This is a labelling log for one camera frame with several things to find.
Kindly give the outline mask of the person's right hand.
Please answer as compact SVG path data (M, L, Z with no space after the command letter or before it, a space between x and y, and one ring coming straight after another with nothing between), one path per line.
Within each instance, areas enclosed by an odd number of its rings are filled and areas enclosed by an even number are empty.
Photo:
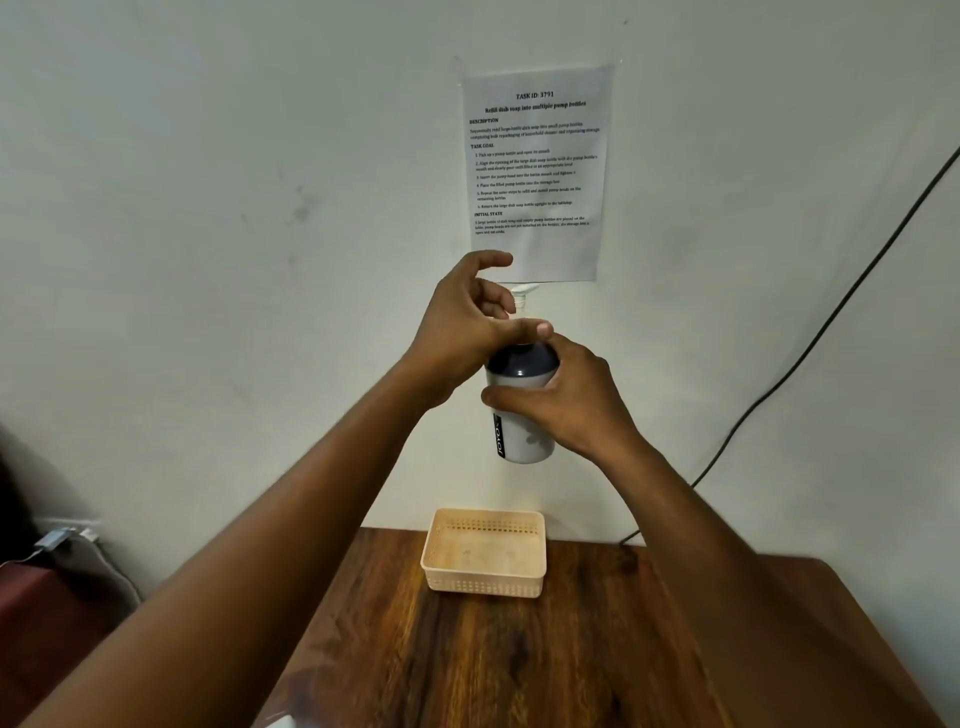
M606 359L555 333L559 366L549 388L549 428L561 446L601 469L652 451L623 402Z

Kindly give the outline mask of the person's left hand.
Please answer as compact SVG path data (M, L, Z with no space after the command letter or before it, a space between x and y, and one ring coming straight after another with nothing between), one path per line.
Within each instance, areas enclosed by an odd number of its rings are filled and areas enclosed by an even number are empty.
M443 404L461 384L485 367L499 349L486 349L489 318L476 306L476 280L513 262L510 253L484 249L467 253L437 284L408 351L404 377L414 383L422 412Z

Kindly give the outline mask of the white bottle with dark shoulder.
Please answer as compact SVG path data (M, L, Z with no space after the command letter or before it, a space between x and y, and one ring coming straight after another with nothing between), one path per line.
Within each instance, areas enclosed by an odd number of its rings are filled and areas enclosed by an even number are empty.
M541 390L560 366L556 351L545 342L510 345L498 350L486 363L486 384L519 390ZM491 410L498 455L513 464L545 461L555 450L554 439L530 418L493 408Z

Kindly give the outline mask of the person's right forearm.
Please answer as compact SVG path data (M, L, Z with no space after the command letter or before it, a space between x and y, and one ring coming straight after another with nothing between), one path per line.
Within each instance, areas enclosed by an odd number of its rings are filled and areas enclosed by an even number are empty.
M591 456L739 728L946 728L816 618L637 432Z

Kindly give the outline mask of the person's left forearm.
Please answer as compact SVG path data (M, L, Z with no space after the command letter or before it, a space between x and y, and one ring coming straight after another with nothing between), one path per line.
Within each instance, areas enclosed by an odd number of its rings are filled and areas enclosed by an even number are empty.
M19 728L250 728L410 434L470 377L401 358Z

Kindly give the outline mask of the printed paper sheet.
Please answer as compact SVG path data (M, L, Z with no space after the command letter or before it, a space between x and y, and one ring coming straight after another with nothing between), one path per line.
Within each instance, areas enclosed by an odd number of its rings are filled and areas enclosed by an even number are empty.
M509 285L596 280L616 66L462 81L471 248L511 255Z

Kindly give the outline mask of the cream plastic basket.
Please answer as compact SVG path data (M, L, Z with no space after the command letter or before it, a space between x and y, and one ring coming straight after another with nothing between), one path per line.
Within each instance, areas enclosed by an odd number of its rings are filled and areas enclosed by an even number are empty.
M420 566L435 592L537 599L547 572L545 517L535 511L439 508Z

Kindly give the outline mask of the white charger plug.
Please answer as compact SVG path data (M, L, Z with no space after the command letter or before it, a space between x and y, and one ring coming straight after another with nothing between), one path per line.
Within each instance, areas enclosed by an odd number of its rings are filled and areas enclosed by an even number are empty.
M33 545L33 555L39 556L44 553L54 553L61 547L69 544L81 530L76 526L59 526L44 533Z

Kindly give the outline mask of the dark red seat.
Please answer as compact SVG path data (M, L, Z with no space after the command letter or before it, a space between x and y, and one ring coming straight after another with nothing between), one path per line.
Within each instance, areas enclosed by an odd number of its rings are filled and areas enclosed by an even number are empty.
M17 728L129 613L100 577L0 566L0 728Z

